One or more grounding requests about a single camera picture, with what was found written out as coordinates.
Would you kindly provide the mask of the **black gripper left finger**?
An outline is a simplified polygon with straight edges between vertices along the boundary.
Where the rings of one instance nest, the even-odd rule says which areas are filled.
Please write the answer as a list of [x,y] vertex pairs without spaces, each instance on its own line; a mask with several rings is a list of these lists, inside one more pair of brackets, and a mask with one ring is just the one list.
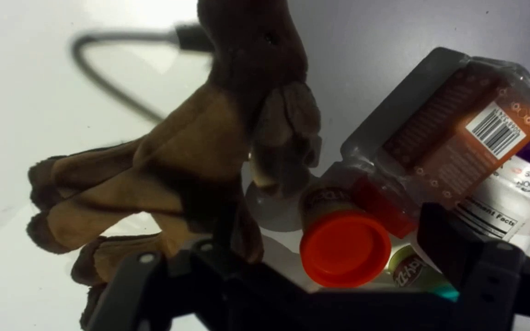
[[86,331],[173,331],[195,314],[208,331],[313,331],[307,291],[265,262],[232,249],[237,209],[217,220],[215,234],[173,258],[127,253],[88,310]]

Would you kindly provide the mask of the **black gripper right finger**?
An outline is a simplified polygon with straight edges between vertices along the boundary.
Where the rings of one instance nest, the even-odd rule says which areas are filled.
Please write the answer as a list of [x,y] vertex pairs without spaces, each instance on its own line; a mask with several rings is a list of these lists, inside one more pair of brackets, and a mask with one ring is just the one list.
[[460,225],[438,203],[421,207],[419,247],[458,290],[456,301],[429,291],[320,291],[322,304],[346,328],[362,331],[511,331],[530,317],[530,255]]

